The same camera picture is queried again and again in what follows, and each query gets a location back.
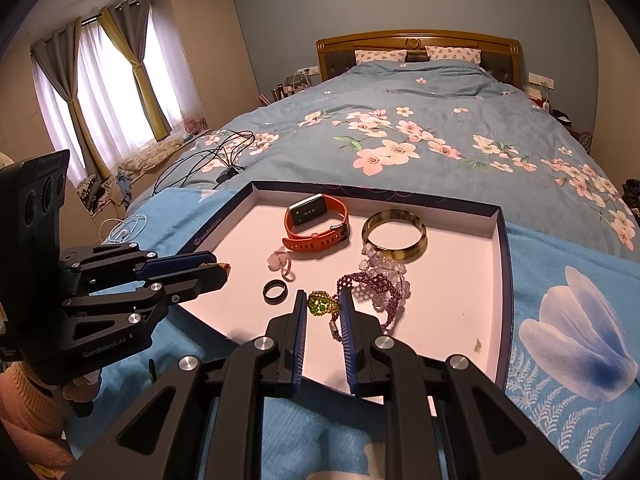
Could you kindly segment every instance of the pink sweater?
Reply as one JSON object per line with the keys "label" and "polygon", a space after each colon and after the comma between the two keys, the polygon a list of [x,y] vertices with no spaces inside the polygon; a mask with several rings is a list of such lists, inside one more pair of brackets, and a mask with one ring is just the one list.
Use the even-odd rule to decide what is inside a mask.
{"label": "pink sweater", "polygon": [[74,458],[63,440],[65,417],[52,397],[28,380],[20,363],[0,374],[0,419],[39,478],[60,480]]}

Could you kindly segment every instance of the curtain rod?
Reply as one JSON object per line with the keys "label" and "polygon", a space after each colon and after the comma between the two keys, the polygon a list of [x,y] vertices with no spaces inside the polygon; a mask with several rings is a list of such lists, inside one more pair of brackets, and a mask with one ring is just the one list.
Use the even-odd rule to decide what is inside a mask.
{"label": "curtain rod", "polygon": [[[136,0],[135,2],[131,2],[129,5],[137,5],[140,3],[140,0]],[[88,17],[86,20],[82,20],[82,27],[84,27],[85,25],[89,25],[90,23],[93,22],[97,22],[98,21],[98,16],[100,16],[100,14],[96,14],[95,16],[90,16]]]}

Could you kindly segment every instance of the blue flower petal print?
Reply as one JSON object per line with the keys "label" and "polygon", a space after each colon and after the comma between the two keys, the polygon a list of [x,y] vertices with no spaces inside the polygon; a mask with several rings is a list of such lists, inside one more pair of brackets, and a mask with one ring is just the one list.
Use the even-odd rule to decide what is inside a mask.
{"label": "blue flower petal print", "polygon": [[538,365],[585,399],[609,401],[636,379],[622,323],[593,282],[565,267],[567,285],[551,287],[540,303],[540,321],[526,319],[520,340]]}

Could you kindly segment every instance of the gray curtain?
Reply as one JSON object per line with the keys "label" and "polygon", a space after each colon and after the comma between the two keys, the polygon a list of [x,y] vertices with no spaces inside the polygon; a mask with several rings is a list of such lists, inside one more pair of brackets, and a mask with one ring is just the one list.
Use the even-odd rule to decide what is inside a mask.
{"label": "gray curtain", "polygon": [[124,2],[117,7],[105,7],[98,15],[98,23],[111,43],[131,63],[146,120],[156,140],[162,140],[171,132],[171,127],[160,108],[144,64],[150,5],[151,0],[138,0],[133,4]]}
{"label": "gray curtain", "polygon": [[107,179],[109,169],[91,138],[78,102],[80,27],[81,21],[78,18],[69,23],[64,30],[55,32],[51,38],[37,42],[33,46],[32,54],[53,88],[69,106],[87,174],[97,173],[102,179]]}

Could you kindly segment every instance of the nightstand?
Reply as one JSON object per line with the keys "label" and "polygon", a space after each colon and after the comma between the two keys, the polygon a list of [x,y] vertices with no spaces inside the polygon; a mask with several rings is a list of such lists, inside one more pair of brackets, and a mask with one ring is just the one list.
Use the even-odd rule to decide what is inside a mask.
{"label": "nightstand", "polygon": [[591,142],[593,142],[593,134],[588,131],[579,132],[578,130],[574,130],[570,126],[565,126],[566,130],[571,134],[571,136],[580,142],[580,145],[584,148],[584,151],[589,154],[591,151]]}

